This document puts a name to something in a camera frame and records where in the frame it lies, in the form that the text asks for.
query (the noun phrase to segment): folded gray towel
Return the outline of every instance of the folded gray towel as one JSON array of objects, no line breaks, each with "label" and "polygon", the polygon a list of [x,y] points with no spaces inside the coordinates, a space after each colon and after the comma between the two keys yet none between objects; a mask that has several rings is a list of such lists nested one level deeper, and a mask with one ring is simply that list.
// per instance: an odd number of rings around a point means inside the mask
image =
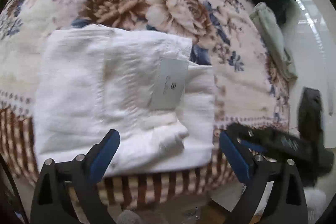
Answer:
[{"label": "folded gray towel", "polygon": [[291,51],[284,44],[284,37],[273,11],[264,2],[254,7],[250,14],[254,25],[263,38],[279,72],[286,81],[297,78]]}]

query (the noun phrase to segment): floral bedspread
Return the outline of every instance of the floral bedspread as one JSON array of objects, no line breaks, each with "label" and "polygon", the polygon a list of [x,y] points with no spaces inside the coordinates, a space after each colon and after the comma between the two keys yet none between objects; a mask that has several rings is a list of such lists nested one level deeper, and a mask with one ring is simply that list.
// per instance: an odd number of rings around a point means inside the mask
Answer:
[{"label": "floral bedspread", "polygon": [[96,23],[191,37],[190,59],[212,65],[217,86],[212,161],[180,172],[105,178],[98,184],[103,202],[136,207],[234,179],[219,151],[221,129],[231,122],[288,128],[287,83],[249,18],[252,9],[250,0],[9,0],[0,15],[0,152],[12,173],[37,180],[34,96],[48,36]]}]

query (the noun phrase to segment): white towel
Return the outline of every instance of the white towel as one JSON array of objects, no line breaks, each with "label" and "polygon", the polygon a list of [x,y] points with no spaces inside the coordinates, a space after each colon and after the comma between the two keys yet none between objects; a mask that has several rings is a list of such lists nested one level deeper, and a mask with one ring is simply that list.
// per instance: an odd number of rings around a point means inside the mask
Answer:
[{"label": "white towel", "polygon": [[149,108],[160,58],[189,60],[191,40],[89,25],[48,39],[34,108],[38,167],[86,154],[113,128],[120,147],[105,175],[180,170],[211,159],[211,66],[189,63],[175,110]]}]

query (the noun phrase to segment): white label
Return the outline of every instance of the white label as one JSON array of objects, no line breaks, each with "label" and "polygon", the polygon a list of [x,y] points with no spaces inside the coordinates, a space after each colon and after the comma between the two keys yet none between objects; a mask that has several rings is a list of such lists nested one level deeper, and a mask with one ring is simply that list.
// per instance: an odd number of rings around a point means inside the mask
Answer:
[{"label": "white label", "polygon": [[188,61],[162,57],[158,68],[150,108],[174,109],[184,90]]}]

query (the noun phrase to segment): brown flower pattern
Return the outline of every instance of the brown flower pattern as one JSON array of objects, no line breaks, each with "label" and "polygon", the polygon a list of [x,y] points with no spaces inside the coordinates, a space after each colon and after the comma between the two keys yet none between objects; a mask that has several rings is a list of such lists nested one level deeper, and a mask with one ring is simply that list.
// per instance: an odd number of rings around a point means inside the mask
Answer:
[{"label": "brown flower pattern", "polygon": [[217,42],[216,45],[212,48],[212,53],[217,55],[219,58],[219,64],[226,64],[231,55],[230,47],[221,42]]},{"label": "brown flower pattern", "polygon": [[150,6],[146,19],[159,31],[190,37],[206,44],[214,33],[206,7],[199,0],[145,0]]},{"label": "brown flower pattern", "polygon": [[79,15],[92,23],[136,30],[144,25],[147,8],[145,0],[86,0]]},{"label": "brown flower pattern", "polygon": [[17,9],[19,9],[20,5],[23,3],[24,0],[13,0],[11,4],[8,6],[7,9],[7,16],[11,16]]},{"label": "brown flower pattern", "polygon": [[269,75],[269,82],[271,84],[275,84],[278,82],[278,72],[277,67],[275,66],[275,63],[272,60],[272,57],[267,54],[266,55],[266,70]]}]

